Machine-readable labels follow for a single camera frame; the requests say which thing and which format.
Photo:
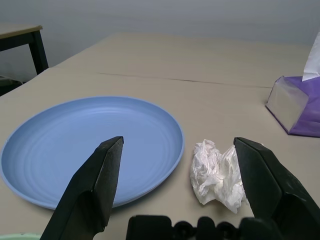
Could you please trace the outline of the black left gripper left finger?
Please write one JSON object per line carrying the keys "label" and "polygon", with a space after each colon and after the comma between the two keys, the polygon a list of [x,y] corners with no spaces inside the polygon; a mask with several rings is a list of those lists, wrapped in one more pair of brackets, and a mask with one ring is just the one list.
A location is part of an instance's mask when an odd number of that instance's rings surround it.
{"label": "black left gripper left finger", "polygon": [[43,240],[92,240],[108,225],[124,139],[103,141],[76,171],[54,210]]}

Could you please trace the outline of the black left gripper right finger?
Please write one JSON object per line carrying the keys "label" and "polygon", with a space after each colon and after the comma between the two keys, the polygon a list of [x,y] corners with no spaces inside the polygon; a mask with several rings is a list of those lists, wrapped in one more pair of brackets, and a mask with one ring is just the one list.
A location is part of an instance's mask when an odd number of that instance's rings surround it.
{"label": "black left gripper right finger", "polygon": [[233,144],[254,216],[273,220],[284,240],[318,240],[320,208],[301,182],[262,144],[243,137]]}

